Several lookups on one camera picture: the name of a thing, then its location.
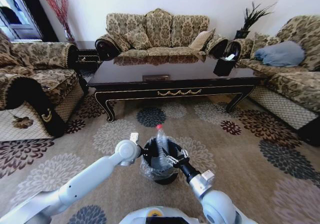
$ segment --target trash bin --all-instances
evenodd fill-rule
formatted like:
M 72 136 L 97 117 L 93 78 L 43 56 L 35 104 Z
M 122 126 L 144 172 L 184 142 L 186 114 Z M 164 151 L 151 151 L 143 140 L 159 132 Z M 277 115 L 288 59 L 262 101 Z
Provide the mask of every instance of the trash bin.
M 169 154 L 173 157 L 178 156 L 178 151 L 174 146 L 174 142 L 167 139 L 168 141 L 168 147 L 169 147 Z M 149 139 L 144 146 L 145 150 L 151 151 L 157 150 L 157 142 L 156 138 L 153 137 Z M 172 183 L 178 176 L 178 169 L 176 168 L 169 168 L 167 170 L 157 170 L 152 166 L 151 159 L 153 157 L 151 155 L 143 155 L 143 158 L 141 158 L 141 165 L 140 165 L 140 172 L 142 175 L 144 175 L 146 178 L 155 181 L 158 184 L 161 185 L 167 185 Z

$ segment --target red decorative branch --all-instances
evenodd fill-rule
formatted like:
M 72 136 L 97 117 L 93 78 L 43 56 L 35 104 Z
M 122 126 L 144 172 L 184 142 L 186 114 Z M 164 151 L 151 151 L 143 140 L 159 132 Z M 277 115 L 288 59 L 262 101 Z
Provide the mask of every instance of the red decorative branch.
M 68 17 L 68 0 L 46 0 L 56 14 L 59 22 L 66 27 Z

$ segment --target sofa armrest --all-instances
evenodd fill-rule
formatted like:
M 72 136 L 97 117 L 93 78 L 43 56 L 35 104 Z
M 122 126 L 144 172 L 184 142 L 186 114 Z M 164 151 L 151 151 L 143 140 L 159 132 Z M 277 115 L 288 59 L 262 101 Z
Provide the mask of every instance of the sofa armrest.
M 38 113 L 47 132 L 60 137 L 66 124 L 55 111 L 41 85 L 34 79 L 0 73 L 0 110 L 15 109 L 28 102 Z
M 235 60 L 240 60 L 243 58 L 250 58 L 250 53 L 252 50 L 254 42 L 249 38 L 238 38 L 228 45 L 228 54 L 235 54 Z
M 228 39 L 222 35 L 214 35 L 213 38 L 206 44 L 205 53 L 212 54 L 213 56 L 219 58 L 222 57 L 225 48 L 228 45 Z
M 32 69 L 70 68 L 78 59 L 78 49 L 67 42 L 13 43 L 12 54 Z
M 111 60 L 118 56 L 121 51 L 117 47 L 116 43 L 110 37 L 110 35 L 105 34 L 95 41 L 95 47 L 98 52 L 99 59 Z

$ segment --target blue cushion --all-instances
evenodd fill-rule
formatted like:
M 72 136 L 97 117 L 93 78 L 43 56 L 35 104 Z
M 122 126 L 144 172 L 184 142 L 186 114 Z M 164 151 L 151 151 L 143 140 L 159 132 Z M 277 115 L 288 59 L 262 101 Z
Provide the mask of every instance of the blue cushion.
M 275 67 L 298 66 L 305 59 L 305 51 L 295 42 L 286 41 L 260 48 L 255 58 L 263 64 Z

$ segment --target sofa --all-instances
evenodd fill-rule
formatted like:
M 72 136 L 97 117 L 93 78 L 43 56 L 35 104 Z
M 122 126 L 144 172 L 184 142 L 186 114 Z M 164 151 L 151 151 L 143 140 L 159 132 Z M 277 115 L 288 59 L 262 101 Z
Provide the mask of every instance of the sofa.
M 268 76 L 266 83 L 257 87 L 250 98 L 287 122 L 301 137 L 319 144 L 320 16 L 296 16 L 275 37 L 257 34 L 255 37 L 254 40 L 235 39 L 228 46 L 228 53 L 237 55 L 238 65 Z M 304 61 L 296 67 L 272 67 L 254 59 L 255 48 L 276 40 L 299 44 L 305 51 Z
M 129 13 L 109 13 L 106 16 L 107 34 L 95 42 L 100 60 L 111 60 L 116 56 L 159 56 L 190 55 L 195 51 L 188 46 L 201 31 L 206 31 L 209 18 L 204 15 L 172 15 L 157 8 L 146 15 Z M 124 36 L 126 33 L 141 27 L 145 30 L 151 43 L 149 49 L 123 47 L 116 43 L 114 35 Z M 228 40 L 215 34 L 200 54 L 223 55 Z
M 0 141 L 64 134 L 84 95 L 75 45 L 11 43 L 0 31 Z

